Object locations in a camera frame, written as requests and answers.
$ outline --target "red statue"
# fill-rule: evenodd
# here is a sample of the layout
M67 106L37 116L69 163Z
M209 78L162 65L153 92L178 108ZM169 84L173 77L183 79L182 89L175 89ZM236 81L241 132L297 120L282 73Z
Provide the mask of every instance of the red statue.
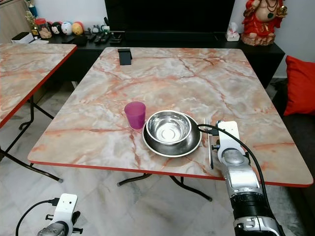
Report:
M244 12L244 43L257 46L269 45L275 40L275 27L280 28L287 15L283 0L248 0Z

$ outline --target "sofa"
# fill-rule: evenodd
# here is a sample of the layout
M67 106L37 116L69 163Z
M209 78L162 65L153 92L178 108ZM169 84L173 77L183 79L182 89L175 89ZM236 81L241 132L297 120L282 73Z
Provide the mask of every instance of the sofa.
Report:
M311 174L315 177L315 116L283 116L288 101L287 80L274 84L277 93L272 102L297 145ZM308 188L288 188L309 235L315 234L315 184Z

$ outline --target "white wall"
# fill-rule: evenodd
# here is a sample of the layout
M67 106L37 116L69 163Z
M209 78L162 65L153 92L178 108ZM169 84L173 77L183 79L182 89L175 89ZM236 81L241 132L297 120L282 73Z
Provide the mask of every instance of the white wall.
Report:
M85 28L103 24L105 0L35 0L40 16L49 21L82 21ZM243 30L243 12L247 0L235 0L231 21ZM288 16L276 29L276 43L288 55L315 61L315 0L286 0ZM286 77L283 59L275 77Z
M105 0L33 0L38 15L47 21L81 21L85 30L104 24Z

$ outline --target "pink plastic cup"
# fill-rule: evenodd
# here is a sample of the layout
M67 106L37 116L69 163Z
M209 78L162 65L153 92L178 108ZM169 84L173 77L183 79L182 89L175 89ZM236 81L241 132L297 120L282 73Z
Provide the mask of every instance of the pink plastic cup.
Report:
M129 124L134 129L142 129L146 117L146 105L142 102L130 102L125 106Z

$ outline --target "black cabinet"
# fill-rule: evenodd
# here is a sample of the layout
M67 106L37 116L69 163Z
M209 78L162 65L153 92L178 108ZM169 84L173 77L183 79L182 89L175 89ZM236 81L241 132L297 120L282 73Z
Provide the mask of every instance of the black cabinet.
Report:
M241 49L260 82L266 88L275 74L284 52L276 45L249 46L241 41L227 42L223 33L216 33L216 41L210 42L165 42L165 41L122 41L121 44L112 46L109 41L106 44L96 45L87 42L65 61L63 65L51 76L52 80L81 81L93 63L106 47L166 47L166 48L235 48ZM51 38L50 43L61 43L60 36Z

